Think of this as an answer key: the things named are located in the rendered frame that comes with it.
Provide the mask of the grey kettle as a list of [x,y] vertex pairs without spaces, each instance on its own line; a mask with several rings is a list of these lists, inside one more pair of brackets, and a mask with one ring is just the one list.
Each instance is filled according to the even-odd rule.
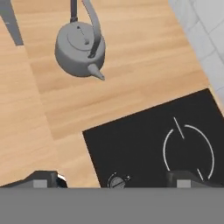
[[70,21],[59,29],[54,55],[66,73],[77,77],[94,76],[104,81],[101,68],[105,60],[106,43],[100,21],[90,0],[81,1],[91,23],[78,19],[77,0],[70,0]]

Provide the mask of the black hob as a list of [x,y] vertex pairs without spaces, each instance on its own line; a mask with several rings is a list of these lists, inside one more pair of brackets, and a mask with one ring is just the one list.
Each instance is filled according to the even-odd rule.
[[186,171],[224,186],[224,116],[207,88],[83,131],[100,186],[165,187]]

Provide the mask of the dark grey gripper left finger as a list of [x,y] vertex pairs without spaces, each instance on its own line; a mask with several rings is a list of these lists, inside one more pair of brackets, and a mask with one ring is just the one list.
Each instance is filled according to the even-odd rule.
[[56,171],[34,171],[28,177],[3,185],[3,187],[56,188],[58,173]]

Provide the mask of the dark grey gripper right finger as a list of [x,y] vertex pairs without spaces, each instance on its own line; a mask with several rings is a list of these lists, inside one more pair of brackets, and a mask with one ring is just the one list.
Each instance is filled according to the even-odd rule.
[[189,171],[168,171],[166,185],[171,188],[224,188],[224,185],[201,180]]

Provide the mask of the grey hob knob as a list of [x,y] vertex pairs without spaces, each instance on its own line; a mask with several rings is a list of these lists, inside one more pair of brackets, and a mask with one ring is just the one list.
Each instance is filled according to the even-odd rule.
[[111,180],[110,186],[112,188],[124,188],[125,187],[125,181],[123,178],[120,177],[114,177]]

